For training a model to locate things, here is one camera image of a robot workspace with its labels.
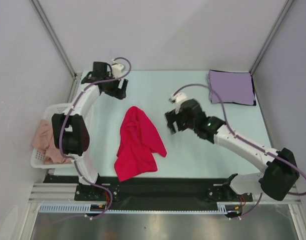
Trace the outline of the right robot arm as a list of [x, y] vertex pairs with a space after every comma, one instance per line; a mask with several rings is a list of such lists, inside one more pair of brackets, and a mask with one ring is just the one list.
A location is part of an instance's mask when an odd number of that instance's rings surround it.
[[299, 173], [290, 166], [296, 164], [290, 150], [258, 149], [256, 142], [231, 131], [226, 121], [207, 116], [195, 99], [188, 99], [182, 93], [170, 97], [169, 101], [175, 105], [173, 110], [165, 113], [172, 134], [190, 129], [199, 138], [234, 152], [259, 170], [258, 173], [230, 175], [223, 184], [226, 199], [234, 201], [243, 194], [264, 193], [282, 201], [288, 195], [299, 178]]

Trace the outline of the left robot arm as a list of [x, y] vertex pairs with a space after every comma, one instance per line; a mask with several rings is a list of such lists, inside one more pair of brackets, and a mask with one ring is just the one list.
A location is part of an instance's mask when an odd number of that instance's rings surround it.
[[118, 100], [126, 98], [129, 73], [124, 71], [125, 65], [118, 63], [120, 59], [114, 58], [112, 64], [95, 61], [93, 69], [81, 80], [70, 106], [51, 118], [55, 147], [74, 164], [79, 182], [88, 185], [86, 194], [93, 200], [102, 197], [103, 187], [96, 183], [98, 172], [88, 153], [90, 135], [85, 118], [101, 94]]

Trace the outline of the red t shirt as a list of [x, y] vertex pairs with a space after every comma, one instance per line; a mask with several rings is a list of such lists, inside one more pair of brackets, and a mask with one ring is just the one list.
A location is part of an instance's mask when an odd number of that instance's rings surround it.
[[163, 158], [167, 155], [156, 127], [143, 110], [136, 106], [130, 107], [120, 127], [120, 145], [114, 164], [119, 181], [156, 172], [155, 153]]

